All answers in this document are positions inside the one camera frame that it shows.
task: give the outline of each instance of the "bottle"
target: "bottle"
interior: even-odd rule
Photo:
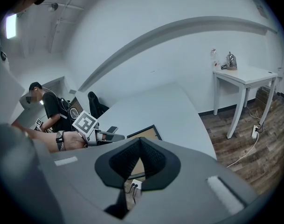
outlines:
[[[220,59],[215,49],[212,49],[212,51],[210,52],[210,59],[213,70],[221,70]]]

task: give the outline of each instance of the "wrist strap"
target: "wrist strap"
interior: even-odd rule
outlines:
[[[59,151],[65,151],[63,134],[64,131],[62,130],[57,132],[56,143],[58,145]]]

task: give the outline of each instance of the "small white table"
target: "small white table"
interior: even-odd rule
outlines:
[[[98,118],[99,128],[117,126],[125,137],[155,125],[163,141],[191,148],[216,159],[198,112],[177,84],[167,84],[126,97]]]
[[[241,66],[238,67],[238,70],[220,70],[220,71],[213,71],[213,73],[215,77],[214,115],[217,115],[217,110],[219,106],[219,98],[220,98],[219,79],[228,81],[239,87],[239,93],[238,93],[239,98],[237,100],[237,107],[233,117],[233,121],[227,134],[228,139],[232,137],[234,130],[236,129],[238,120],[241,115],[242,107],[246,107],[247,105],[249,90],[251,88],[261,87],[265,84],[268,84],[269,81],[271,81],[271,88],[267,104],[263,112],[263,116],[259,122],[262,125],[263,122],[265,121],[266,115],[269,111],[272,102],[277,74],[253,66]]]

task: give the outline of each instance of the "white ceiling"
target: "white ceiling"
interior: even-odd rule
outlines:
[[[56,2],[66,4],[68,0],[45,0],[44,2]],[[70,5],[85,8],[91,0],[71,0]],[[63,44],[71,36],[73,27],[83,10],[60,7],[54,11],[48,11],[48,5],[32,5],[24,13],[18,14],[17,18],[17,36],[12,39],[5,38],[5,30],[0,33],[2,47],[8,57],[28,57],[35,52],[46,49],[49,52],[62,51]],[[55,25],[60,18],[66,21],[74,22]]]

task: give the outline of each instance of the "man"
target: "man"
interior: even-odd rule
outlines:
[[[52,127],[53,132],[60,130],[72,131],[72,123],[69,119],[66,101],[61,102],[53,92],[45,91],[38,82],[33,82],[29,87],[31,93],[31,102],[43,101],[44,109],[48,121],[41,126],[42,131]]]

